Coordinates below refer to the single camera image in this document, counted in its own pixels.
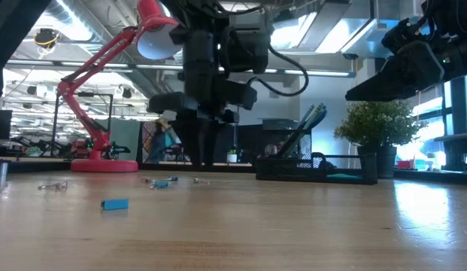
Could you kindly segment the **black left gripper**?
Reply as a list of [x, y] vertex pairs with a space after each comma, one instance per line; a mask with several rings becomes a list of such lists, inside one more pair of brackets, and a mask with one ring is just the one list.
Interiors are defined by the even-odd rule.
[[[234, 112], [216, 105], [201, 104], [194, 98], [182, 92], [166, 93], [153, 96], [147, 111], [163, 114], [174, 111], [177, 114], [191, 114], [197, 118], [218, 120], [224, 123], [234, 122]], [[223, 125], [217, 121], [208, 121], [203, 128], [203, 162], [206, 166], [213, 166], [217, 137]], [[201, 125], [198, 120], [176, 120], [174, 131], [183, 145], [186, 155], [195, 167], [202, 165], [202, 145], [200, 143]]]

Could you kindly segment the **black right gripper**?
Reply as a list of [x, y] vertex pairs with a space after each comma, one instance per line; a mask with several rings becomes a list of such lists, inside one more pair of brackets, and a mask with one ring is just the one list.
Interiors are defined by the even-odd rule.
[[390, 102], [407, 99], [439, 82], [467, 75], [467, 38], [435, 35], [414, 41], [390, 57], [373, 77], [348, 90], [348, 101]]

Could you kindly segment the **black mesh desk organizer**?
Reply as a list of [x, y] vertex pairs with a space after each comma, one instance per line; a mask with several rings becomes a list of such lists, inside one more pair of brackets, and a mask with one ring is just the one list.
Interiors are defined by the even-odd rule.
[[[338, 184], [377, 184], [376, 154], [327, 155], [310, 150], [296, 154], [295, 146], [286, 158], [278, 156], [289, 138], [288, 129], [270, 129], [262, 133], [262, 148], [256, 159], [256, 178], [267, 181], [304, 181]], [[357, 175], [359, 179], [327, 178], [343, 173]]]

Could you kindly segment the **black partition panel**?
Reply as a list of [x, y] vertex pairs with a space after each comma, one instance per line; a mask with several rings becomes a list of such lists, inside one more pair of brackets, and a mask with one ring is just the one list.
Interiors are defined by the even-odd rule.
[[241, 163], [255, 165], [262, 147], [262, 124], [238, 126], [238, 150]]

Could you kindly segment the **colourful patchwork panel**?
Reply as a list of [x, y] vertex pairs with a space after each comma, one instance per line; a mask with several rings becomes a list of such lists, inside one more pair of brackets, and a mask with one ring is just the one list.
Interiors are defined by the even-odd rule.
[[[144, 122], [143, 125], [142, 125], [142, 161], [144, 163], [150, 163], [148, 161], [148, 157], [149, 157], [149, 152], [150, 152], [150, 140], [151, 140], [151, 136], [152, 136], [153, 122], [154, 121]], [[172, 145], [171, 147], [169, 147], [169, 148], [167, 148], [165, 150], [165, 155], [166, 155], [167, 150], [169, 150], [169, 149], [171, 149], [173, 147], [178, 147], [179, 146], [180, 139], [177, 137], [176, 140], [177, 140], [177, 143], [175, 145]]]

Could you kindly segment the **green potted plant black pot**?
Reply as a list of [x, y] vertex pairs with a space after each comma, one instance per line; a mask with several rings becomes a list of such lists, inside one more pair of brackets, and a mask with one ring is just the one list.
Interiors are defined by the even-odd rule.
[[375, 153], [377, 177], [394, 176], [397, 147], [416, 140], [427, 123], [412, 115], [406, 101], [354, 102], [347, 107], [347, 116], [334, 130], [335, 139], [356, 145], [359, 155]]

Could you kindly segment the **black metal column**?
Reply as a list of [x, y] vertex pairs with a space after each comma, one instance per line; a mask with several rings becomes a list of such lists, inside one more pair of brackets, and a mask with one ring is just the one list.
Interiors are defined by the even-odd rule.
[[465, 172], [467, 163], [467, 85], [466, 78], [455, 78], [450, 81], [450, 97], [452, 109], [453, 135], [435, 138], [442, 142], [446, 153], [446, 164], [443, 170]]

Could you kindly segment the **red desk lamp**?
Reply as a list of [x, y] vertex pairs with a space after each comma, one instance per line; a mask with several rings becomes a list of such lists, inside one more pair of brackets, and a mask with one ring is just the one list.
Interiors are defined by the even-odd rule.
[[138, 0], [140, 23], [123, 29], [90, 60], [74, 73], [64, 77], [58, 85], [58, 93], [74, 112], [77, 119], [92, 139], [92, 150], [86, 159], [74, 159], [71, 162], [73, 172], [136, 172], [138, 163], [133, 160], [103, 159], [102, 155], [112, 147], [110, 133], [90, 118], [74, 98], [75, 91], [88, 81], [132, 42], [138, 52], [146, 59], [159, 60], [173, 56], [181, 46], [175, 45], [170, 38], [170, 31], [177, 26], [177, 21], [163, 13], [158, 0]]

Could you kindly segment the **silver binder clip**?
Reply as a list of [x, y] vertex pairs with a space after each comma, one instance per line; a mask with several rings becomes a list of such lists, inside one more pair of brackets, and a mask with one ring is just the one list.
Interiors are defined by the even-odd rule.
[[38, 186], [39, 190], [66, 190], [68, 188], [68, 182], [62, 181], [55, 184], [43, 184]]

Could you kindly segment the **black monitor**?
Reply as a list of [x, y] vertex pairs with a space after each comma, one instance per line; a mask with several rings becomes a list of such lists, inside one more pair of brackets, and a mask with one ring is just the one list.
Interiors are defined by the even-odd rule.
[[0, 139], [9, 139], [11, 133], [11, 110], [0, 110]]

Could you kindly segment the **black aluminium table frame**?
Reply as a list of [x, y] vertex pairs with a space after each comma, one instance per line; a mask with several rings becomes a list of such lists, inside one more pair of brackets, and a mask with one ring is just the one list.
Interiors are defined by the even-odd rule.
[[[168, 165], [168, 164], [139, 164], [139, 170], [167, 171], [167, 172], [228, 172], [228, 173], [255, 173], [252, 166], [213, 166], [197, 169], [191, 165]], [[9, 162], [9, 173], [30, 172], [54, 172], [69, 171], [70, 163], [60, 162]], [[394, 170], [394, 179], [408, 181], [428, 181], [439, 184], [462, 184], [467, 185], [467, 174], [453, 172], [418, 172], [411, 170]]]

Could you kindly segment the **silver metal post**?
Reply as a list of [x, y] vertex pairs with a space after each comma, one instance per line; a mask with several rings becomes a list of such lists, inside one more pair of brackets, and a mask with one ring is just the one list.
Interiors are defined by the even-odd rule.
[[0, 190], [7, 186], [8, 168], [10, 160], [0, 160]]

